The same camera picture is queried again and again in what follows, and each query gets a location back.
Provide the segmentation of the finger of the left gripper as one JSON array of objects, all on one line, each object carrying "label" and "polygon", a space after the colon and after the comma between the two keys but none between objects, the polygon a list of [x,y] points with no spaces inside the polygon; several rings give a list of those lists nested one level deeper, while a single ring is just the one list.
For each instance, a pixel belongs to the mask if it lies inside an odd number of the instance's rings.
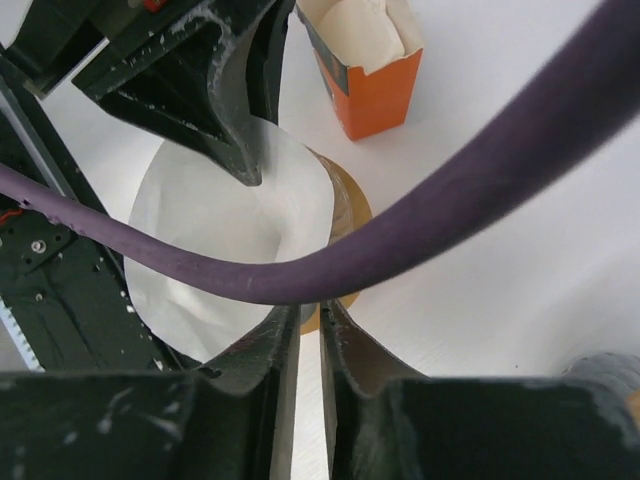
[{"label": "finger of the left gripper", "polygon": [[278,124],[288,20],[295,0],[275,1],[258,24],[247,59],[247,94],[252,115]]}]

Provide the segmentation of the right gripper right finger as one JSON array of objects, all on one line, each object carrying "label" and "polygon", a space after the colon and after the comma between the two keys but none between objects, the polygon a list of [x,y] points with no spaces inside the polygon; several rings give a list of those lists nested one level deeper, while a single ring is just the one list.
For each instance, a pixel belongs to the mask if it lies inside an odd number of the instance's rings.
[{"label": "right gripper right finger", "polygon": [[427,376],[392,354],[361,328],[339,300],[320,304],[323,389],[334,394],[341,384],[363,397],[377,395],[392,381]]}]

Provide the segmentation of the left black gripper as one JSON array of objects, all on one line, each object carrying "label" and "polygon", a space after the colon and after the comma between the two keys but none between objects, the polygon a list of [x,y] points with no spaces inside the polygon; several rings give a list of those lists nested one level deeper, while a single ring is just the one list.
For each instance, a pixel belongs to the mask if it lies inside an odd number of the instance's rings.
[{"label": "left black gripper", "polygon": [[32,1],[1,62],[47,95],[73,79],[108,114],[204,154],[247,186],[262,181],[246,82],[273,1]]}]

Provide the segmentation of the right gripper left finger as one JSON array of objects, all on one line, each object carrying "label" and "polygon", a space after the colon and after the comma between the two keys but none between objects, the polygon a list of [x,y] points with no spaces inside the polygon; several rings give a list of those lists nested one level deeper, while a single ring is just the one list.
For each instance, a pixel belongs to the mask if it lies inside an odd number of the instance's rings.
[{"label": "right gripper left finger", "polygon": [[299,335],[299,320],[299,306],[274,307],[257,327],[198,366],[197,372],[231,395],[254,391],[272,369],[280,373],[287,365],[291,344]]}]

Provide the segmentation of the orange filter box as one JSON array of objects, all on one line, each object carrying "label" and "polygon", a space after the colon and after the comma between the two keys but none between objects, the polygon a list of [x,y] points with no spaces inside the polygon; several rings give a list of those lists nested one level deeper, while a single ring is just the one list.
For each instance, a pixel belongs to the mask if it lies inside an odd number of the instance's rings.
[{"label": "orange filter box", "polygon": [[407,1],[298,1],[338,120],[351,140],[405,122],[424,41]]}]

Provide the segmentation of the grey glass server carafe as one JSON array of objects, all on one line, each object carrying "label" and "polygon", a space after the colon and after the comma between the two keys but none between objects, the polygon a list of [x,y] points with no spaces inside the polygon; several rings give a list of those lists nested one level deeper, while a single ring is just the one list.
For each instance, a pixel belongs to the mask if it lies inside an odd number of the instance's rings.
[{"label": "grey glass server carafe", "polygon": [[601,352],[574,362],[563,376],[590,380],[616,392],[627,403],[639,422],[639,357],[620,353]]}]

